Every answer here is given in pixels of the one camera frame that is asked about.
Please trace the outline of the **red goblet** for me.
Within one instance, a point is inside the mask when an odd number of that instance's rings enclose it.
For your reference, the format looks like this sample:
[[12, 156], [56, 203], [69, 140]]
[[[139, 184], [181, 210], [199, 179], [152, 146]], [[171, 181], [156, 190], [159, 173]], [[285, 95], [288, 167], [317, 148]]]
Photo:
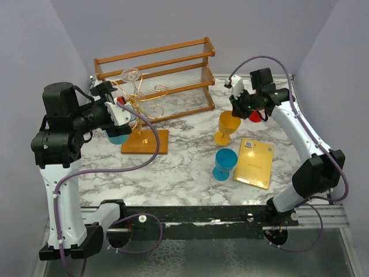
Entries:
[[253, 111], [250, 116], [249, 116], [249, 120], [253, 123], [259, 123], [261, 122], [263, 119], [262, 119], [262, 116], [260, 115], [260, 112], [259, 111]]

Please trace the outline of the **yellow goblet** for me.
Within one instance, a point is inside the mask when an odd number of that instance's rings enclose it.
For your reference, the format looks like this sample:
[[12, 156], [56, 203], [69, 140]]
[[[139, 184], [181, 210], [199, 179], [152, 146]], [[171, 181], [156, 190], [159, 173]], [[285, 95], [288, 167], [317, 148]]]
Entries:
[[219, 118], [219, 130], [214, 135], [214, 141], [218, 145], [228, 145], [231, 141], [231, 134], [236, 132], [240, 124], [241, 119], [234, 117], [232, 111], [223, 111]]

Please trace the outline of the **blue goblet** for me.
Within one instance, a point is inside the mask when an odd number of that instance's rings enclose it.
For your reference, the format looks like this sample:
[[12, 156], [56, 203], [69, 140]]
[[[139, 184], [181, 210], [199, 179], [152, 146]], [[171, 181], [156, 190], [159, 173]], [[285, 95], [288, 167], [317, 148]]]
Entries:
[[235, 151], [229, 148], [222, 148], [215, 156], [215, 167], [212, 175], [217, 181], [225, 181], [229, 178], [231, 170], [236, 166], [238, 156]]
[[122, 145], [122, 144], [124, 144], [124, 143], [128, 140], [128, 138], [129, 138], [129, 134], [122, 134], [122, 135], [119, 135], [119, 136], [116, 136], [116, 137], [111, 137], [111, 136], [109, 136], [109, 135], [108, 135], [108, 133], [107, 133], [107, 131], [106, 131], [106, 130], [105, 130], [104, 132], [105, 132], [105, 134], [106, 134], [106, 136], [107, 136], [107, 138], [108, 138], [109, 142], [110, 142], [111, 144], [114, 144], [114, 145]]

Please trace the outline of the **blue goblet front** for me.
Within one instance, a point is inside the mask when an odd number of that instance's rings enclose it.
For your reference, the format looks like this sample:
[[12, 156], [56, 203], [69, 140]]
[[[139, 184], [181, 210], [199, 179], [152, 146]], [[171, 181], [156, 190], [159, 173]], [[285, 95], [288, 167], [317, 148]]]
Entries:
[[222, 148], [215, 156], [215, 167], [212, 175], [217, 181], [225, 181], [229, 178], [231, 170], [236, 166], [238, 156], [235, 151], [229, 148]]

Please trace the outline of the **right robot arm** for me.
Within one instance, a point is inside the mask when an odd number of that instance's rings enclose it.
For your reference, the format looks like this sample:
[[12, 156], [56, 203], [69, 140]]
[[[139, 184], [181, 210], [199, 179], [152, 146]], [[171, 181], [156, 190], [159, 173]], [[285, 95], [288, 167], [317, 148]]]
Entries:
[[253, 71], [250, 77], [254, 93], [248, 93], [237, 75], [225, 81], [224, 86], [231, 91], [232, 116], [248, 119], [253, 112], [264, 111], [266, 117], [282, 127], [302, 161], [292, 176], [292, 184], [266, 203], [265, 219], [277, 226], [294, 208], [338, 185], [345, 155], [318, 137], [290, 90], [276, 88], [269, 68]]

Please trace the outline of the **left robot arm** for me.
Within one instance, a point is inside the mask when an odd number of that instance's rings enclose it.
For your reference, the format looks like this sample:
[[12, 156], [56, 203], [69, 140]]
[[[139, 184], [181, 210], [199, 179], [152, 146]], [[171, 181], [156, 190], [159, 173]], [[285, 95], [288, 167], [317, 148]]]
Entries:
[[60, 247], [72, 259], [85, 259], [101, 251], [110, 224], [119, 228], [126, 224], [123, 200], [104, 200], [86, 219], [82, 217], [78, 177], [84, 136], [96, 129], [106, 131], [113, 144], [122, 144], [131, 130], [131, 115], [113, 114], [115, 88], [109, 81], [95, 87], [88, 96], [90, 103], [79, 105], [78, 86], [60, 82], [44, 88], [42, 99], [46, 109], [42, 126], [31, 142], [35, 163], [40, 167], [47, 192], [50, 234], [39, 251], [41, 261], [61, 258]]

